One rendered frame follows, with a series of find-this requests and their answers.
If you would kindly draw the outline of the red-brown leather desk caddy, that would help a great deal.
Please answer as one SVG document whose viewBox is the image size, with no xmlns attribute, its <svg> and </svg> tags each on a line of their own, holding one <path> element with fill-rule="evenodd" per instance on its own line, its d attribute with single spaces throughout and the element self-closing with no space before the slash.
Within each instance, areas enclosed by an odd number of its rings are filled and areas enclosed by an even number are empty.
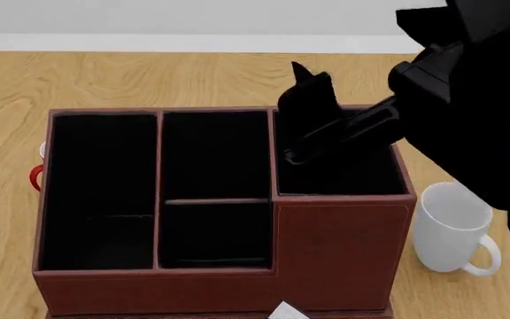
<svg viewBox="0 0 510 319">
<path fill-rule="evenodd" d="M 394 146 L 301 175 L 272 108 L 49 113 L 33 276 L 57 319 L 390 319 L 416 196 Z"/>
</svg>

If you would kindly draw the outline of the white ceramic mug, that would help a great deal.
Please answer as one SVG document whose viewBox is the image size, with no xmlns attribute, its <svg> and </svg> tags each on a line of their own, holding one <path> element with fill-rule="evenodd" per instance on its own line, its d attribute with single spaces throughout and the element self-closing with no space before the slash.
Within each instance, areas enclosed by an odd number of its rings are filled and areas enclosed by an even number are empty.
<svg viewBox="0 0 510 319">
<path fill-rule="evenodd" d="M 502 265 L 502 256 L 488 236 L 492 218 L 492 208 L 461 183 L 430 185 L 421 194 L 413 226 L 418 259 L 437 273 L 461 269 L 473 276 L 494 275 Z M 470 262 L 479 246 L 489 252 L 489 268 Z"/>
</svg>

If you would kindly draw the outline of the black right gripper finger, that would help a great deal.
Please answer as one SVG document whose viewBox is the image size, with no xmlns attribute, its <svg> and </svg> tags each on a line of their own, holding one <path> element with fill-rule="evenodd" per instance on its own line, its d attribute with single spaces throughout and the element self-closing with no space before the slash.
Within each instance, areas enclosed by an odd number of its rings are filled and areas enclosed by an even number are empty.
<svg viewBox="0 0 510 319">
<path fill-rule="evenodd" d="M 284 151 L 290 164 L 328 164 L 365 156 L 401 139 L 396 98 L 342 116 L 297 137 Z"/>
<path fill-rule="evenodd" d="M 304 137 L 344 118 L 330 74 L 312 74 L 296 61 L 291 62 L 291 67 L 295 84 L 281 94 L 277 107 L 292 137 Z"/>
</svg>

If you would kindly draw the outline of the white grey book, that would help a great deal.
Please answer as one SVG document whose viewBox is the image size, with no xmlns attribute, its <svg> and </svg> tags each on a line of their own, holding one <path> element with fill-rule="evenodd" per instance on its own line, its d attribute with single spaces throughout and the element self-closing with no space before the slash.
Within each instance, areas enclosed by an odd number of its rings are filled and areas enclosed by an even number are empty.
<svg viewBox="0 0 510 319">
<path fill-rule="evenodd" d="M 286 301 L 282 301 L 267 319 L 309 319 L 304 313 L 297 310 Z"/>
</svg>

